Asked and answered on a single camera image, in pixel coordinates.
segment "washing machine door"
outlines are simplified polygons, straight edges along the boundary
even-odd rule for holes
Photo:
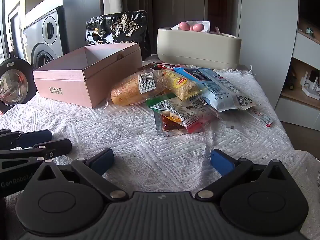
[[[40,68],[44,64],[57,59],[57,55],[53,52],[53,50],[46,44],[38,44],[34,48],[33,57],[31,59],[31,63],[34,69]]]
[[[21,58],[9,58],[0,64],[0,111],[7,112],[25,104],[36,95],[33,68]]]

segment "white bed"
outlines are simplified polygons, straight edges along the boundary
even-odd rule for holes
[[[246,73],[221,72],[254,101],[257,109],[273,118],[270,128],[247,115],[242,131],[215,122],[206,132],[165,138],[156,134],[152,111],[145,105],[102,115],[95,109],[41,98],[17,105],[0,119],[0,129],[35,131],[49,129],[54,139],[69,138],[72,152],[56,159],[70,163],[77,157],[91,157],[106,147],[113,149],[114,166],[105,174],[111,182],[131,193],[140,191],[192,191],[207,186],[220,176],[210,166],[209,152],[216,147],[234,158],[246,157],[267,164],[283,162],[309,203],[309,214],[301,229],[308,239],[320,239],[320,203],[317,176],[320,162],[311,154],[296,151],[276,113],[254,77]],[[7,198],[9,239],[21,232],[14,213],[16,195]]]

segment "barcode label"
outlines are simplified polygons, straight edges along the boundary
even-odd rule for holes
[[[149,72],[138,75],[138,85],[141,94],[155,89],[156,85],[153,80],[153,73]]]
[[[22,34],[22,40],[23,40],[24,45],[25,45],[25,46],[28,46],[26,32],[23,32],[23,34]]]

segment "white tissue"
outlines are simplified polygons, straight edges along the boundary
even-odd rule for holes
[[[204,21],[204,22],[203,21],[187,21],[186,23],[189,24],[190,26],[193,26],[197,23],[200,23],[204,26],[204,29],[201,31],[202,33],[208,33],[210,31],[210,22],[209,21]],[[172,30],[181,30],[179,28],[179,24],[172,27],[171,29]]]

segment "beige plastic container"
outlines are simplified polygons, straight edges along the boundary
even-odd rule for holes
[[[157,53],[164,62],[212,69],[236,68],[240,48],[241,39],[225,33],[158,29]]]

